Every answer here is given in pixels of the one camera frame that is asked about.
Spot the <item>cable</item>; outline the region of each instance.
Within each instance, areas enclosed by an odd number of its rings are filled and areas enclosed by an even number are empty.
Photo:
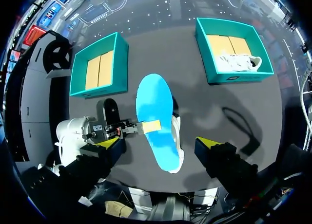
[[[187,198],[188,200],[194,198],[194,197],[187,197],[187,196],[185,196],[185,195],[181,195],[179,192],[178,192],[178,194],[179,194],[179,196],[183,196],[183,197]]]
[[[121,209],[120,209],[120,212],[119,212],[119,217],[120,217],[120,215],[121,215],[121,211],[122,211],[122,209],[123,208],[125,208],[127,205],[124,205]]]
[[[306,111],[306,107],[304,105],[304,100],[303,100],[303,90],[304,90],[304,87],[306,85],[306,82],[308,80],[308,77],[309,77],[310,73],[311,73],[310,69],[306,70],[306,72],[304,73],[303,80],[302,80],[302,83],[301,83],[301,88],[300,88],[300,103],[301,103],[301,108],[302,108],[302,111],[303,111],[303,115],[304,115],[304,117],[306,119],[309,131],[312,134],[312,126],[310,124],[309,117],[308,117],[308,114],[307,114],[307,111]]]

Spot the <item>open box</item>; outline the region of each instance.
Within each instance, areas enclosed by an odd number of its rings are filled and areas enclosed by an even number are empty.
[[[70,96],[95,97],[128,89],[128,44],[110,34],[75,55]]]
[[[274,74],[267,51],[255,28],[250,25],[224,19],[197,18],[195,37],[208,83],[261,81]],[[248,54],[248,50],[252,56],[262,58],[257,72],[218,71],[215,56],[220,55],[221,51]]]

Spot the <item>floor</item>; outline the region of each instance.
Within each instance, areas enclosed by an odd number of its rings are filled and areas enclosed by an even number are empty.
[[[291,32],[285,23],[277,23],[268,15],[268,10],[257,6],[256,0],[107,0],[82,16],[77,27],[66,36],[77,52],[113,32],[120,32],[127,39],[159,29],[191,27],[196,17],[250,24],[260,34],[279,79],[283,105],[281,142],[300,144],[302,116],[298,95],[307,56],[299,49],[302,42],[296,31]],[[70,23],[65,21],[56,30],[63,33]]]

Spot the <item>shoe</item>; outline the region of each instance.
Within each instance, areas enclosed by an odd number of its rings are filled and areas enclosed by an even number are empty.
[[[160,75],[149,74],[139,84],[136,96],[138,121],[160,121],[161,130],[145,134],[159,167],[177,169],[180,159],[172,134],[173,99],[168,84]]]
[[[215,61],[219,72],[256,72],[262,64],[260,57],[250,55],[223,54],[218,56]]]
[[[179,167],[177,169],[173,169],[171,171],[169,171],[169,173],[171,174],[176,174],[180,171],[183,161],[184,161],[184,151],[183,149],[181,149],[181,145],[180,145],[180,128],[181,128],[181,117],[175,117],[172,115],[172,123],[171,123],[171,131],[172,131],[172,135],[174,137],[174,142],[176,145],[176,150],[179,154]]]

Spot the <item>white sneaker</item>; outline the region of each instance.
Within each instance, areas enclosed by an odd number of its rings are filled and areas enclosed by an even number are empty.
[[[184,161],[184,151],[183,151],[183,149],[181,149],[181,145],[180,145],[180,128],[181,128],[181,117],[176,118],[175,116],[172,115],[171,131],[172,131],[172,135],[173,135],[173,138],[175,141],[177,152],[179,154],[180,163],[179,163],[178,168],[169,171],[169,173],[171,173],[171,174],[178,173],[180,171],[182,164],[183,164],[183,161]]]
[[[260,57],[249,55],[223,54],[216,57],[216,66],[219,72],[256,72],[262,64]]]

